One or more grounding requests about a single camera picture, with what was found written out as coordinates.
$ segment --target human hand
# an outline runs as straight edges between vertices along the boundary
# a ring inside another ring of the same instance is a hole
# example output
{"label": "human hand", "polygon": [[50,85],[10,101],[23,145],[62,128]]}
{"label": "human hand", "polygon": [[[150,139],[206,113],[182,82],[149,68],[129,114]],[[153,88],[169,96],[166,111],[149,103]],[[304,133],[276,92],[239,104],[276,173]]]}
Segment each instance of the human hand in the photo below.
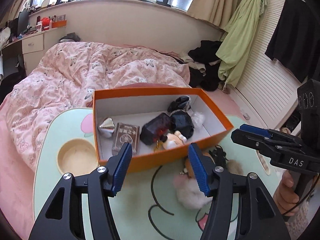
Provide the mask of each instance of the human hand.
{"label": "human hand", "polygon": [[[289,171],[285,171],[282,175],[282,179],[278,188],[273,195],[273,200],[275,201],[278,209],[281,214],[284,214],[289,209],[293,208],[296,203],[299,201],[299,196],[294,193],[293,179]],[[293,216],[299,210],[299,207],[296,207],[294,210],[286,214],[286,216]]]}

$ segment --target white desk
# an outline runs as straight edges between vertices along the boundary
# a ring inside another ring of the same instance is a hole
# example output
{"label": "white desk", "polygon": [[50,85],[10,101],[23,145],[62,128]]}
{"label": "white desk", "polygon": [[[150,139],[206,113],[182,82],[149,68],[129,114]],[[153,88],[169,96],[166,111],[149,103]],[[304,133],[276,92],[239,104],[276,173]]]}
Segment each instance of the white desk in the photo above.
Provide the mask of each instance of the white desk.
{"label": "white desk", "polygon": [[17,45],[22,46],[24,67],[27,76],[38,66],[44,54],[52,46],[59,42],[66,35],[66,27],[54,28],[40,33],[34,33],[14,41],[3,48],[3,53],[10,48],[16,49]]}

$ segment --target white closet door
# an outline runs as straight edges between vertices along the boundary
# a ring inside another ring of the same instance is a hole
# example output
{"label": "white closet door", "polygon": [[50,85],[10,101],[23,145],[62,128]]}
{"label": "white closet door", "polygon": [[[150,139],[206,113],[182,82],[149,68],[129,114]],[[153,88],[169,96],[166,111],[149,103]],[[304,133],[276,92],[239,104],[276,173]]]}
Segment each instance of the white closet door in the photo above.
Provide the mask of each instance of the white closet door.
{"label": "white closet door", "polygon": [[264,53],[279,21],[285,0],[270,0],[262,27],[236,89],[270,129],[278,128],[297,106],[301,83],[280,62]]}

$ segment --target white wall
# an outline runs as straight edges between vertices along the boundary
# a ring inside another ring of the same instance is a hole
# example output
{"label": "white wall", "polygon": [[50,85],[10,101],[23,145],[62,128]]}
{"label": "white wall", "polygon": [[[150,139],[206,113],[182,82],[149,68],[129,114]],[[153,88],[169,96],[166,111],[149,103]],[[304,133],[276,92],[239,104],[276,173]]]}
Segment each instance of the white wall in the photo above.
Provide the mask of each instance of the white wall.
{"label": "white wall", "polygon": [[66,14],[67,33],[83,41],[110,45],[141,45],[159,51],[181,52],[200,46],[201,40],[218,40],[221,32],[184,12],[132,0],[85,0],[53,6],[29,17]]}

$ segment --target mint green table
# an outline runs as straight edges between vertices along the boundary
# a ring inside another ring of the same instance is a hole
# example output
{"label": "mint green table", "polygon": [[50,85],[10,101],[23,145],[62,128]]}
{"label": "mint green table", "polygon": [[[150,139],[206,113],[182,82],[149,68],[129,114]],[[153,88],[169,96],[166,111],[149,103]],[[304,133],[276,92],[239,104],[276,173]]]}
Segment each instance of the mint green table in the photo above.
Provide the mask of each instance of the mint green table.
{"label": "mint green table", "polygon": [[[236,128],[244,123],[235,116],[228,116],[228,118]],[[75,138],[86,139],[94,144],[92,127],[91,108],[70,109],[52,121],[36,170],[35,218],[61,178],[56,164],[59,149],[64,143]],[[220,142],[220,145],[227,153],[228,159],[236,159],[242,164],[245,174],[257,173],[273,195],[278,185],[276,173],[272,168],[270,175],[265,173],[254,150],[234,144],[230,134]],[[172,179],[182,169],[183,163],[178,161],[161,168],[127,174],[121,192],[115,198],[109,198],[121,239],[200,239],[210,205],[206,205],[201,210],[187,210],[177,201]],[[234,221],[230,224],[228,240],[235,237],[237,201],[238,196],[234,194],[231,218]],[[87,240],[92,240],[87,195],[82,196],[82,208],[85,236]]]}

